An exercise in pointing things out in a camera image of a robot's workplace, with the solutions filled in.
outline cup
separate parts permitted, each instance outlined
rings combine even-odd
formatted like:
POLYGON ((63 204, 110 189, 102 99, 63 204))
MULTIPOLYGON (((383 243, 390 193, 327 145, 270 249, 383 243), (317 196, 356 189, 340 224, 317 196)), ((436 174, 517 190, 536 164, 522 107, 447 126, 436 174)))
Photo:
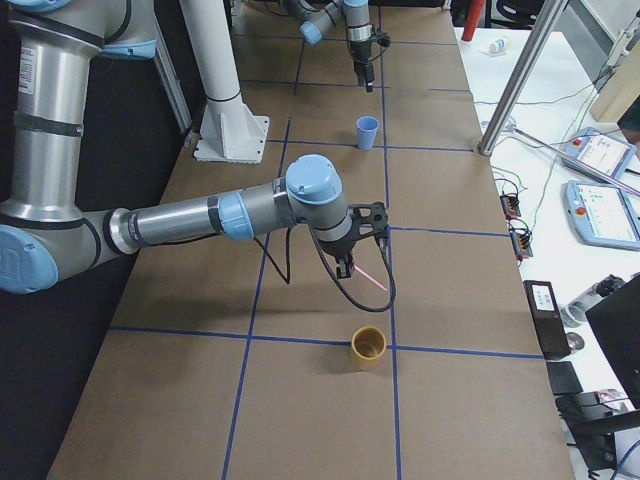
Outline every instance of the cup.
POLYGON ((379 328, 366 326, 351 337, 351 356, 358 370, 371 370, 384 355, 387 340, 379 328))
POLYGON ((373 142, 376 140, 376 133, 380 123, 375 117, 365 115, 356 120, 356 130, 358 132, 358 148, 360 150, 371 150, 373 142))

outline pink stick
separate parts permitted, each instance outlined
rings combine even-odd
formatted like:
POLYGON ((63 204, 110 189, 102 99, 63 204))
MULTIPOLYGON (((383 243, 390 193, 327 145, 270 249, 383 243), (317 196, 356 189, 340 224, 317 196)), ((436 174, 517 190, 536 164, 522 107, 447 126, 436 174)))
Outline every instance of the pink stick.
POLYGON ((377 281, 375 278, 373 278, 371 275, 369 275, 367 272, 365 272, 364 270, 362 270, 359 266, 354 265, 356 272, 362 274, 365 278, 369 279, 374 285, 380 287, 382 290, 384 290, 385 292, 387 292, 387 287, 385 287, 384 285, 382 285, 379 281, 377 281))

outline white stand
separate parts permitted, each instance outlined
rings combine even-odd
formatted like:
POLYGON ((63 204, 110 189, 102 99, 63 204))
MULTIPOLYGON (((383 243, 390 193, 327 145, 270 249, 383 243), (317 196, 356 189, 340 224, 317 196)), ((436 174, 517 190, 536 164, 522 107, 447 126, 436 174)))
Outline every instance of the white stand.
POLYGON ((195 157, 260 163, 269 117, 254 116, 242 102, 222 0, 180 0, 180 6, 207 95, 195 157))

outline blue joint cap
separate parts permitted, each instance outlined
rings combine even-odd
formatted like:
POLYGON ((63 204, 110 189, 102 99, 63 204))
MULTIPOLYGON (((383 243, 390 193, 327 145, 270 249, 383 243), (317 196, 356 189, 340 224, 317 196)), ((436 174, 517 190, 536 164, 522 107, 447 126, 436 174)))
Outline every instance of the blue joint cap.
POLYGON ((156 54, 156 40, 105 45, 100 55, 121 60, 149 60, 156 54))
POLYGON ((0 225, 0 289, 32 293, 58 281, 58 266, 36 238, 19 228, 0 225))
POLYGON ((322 40, 322 32, 311 22, 304 22, 300 25, 300 33, 309 45, 315 45, 322 40))
POLYGON ((327 157, 303 155, 293 162, 285 175, 287 192, 308 205, 324 205, 342 193, 342 180, 327 157))
POLYGON ((369 5, 369 0, 344 0, 343 5, 351 8, 365 7, 369 5))
POLYGON ((247 240, 255 236, 249 212, 240 192, 222 197, 218 204, 218 214, 224 233, 234 240, 247 240))
POLYGON ((23 12, 47 13, 64 7, 71 0, 9 0, 9 3, 23 12))

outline red cylinder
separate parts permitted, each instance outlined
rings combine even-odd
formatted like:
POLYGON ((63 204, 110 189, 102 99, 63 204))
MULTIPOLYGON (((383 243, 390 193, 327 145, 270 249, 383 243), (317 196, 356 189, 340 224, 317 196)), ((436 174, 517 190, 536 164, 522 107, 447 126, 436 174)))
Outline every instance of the red cylinder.
POLYGON ((464 24, 464 32, 462 33, 462 40, 465 42, 473 40, 473 34, 480 21, 480 15, 482 14, 485 3, 486 0, 471 0, 469 16, 467 17, 467 23, 464 24))

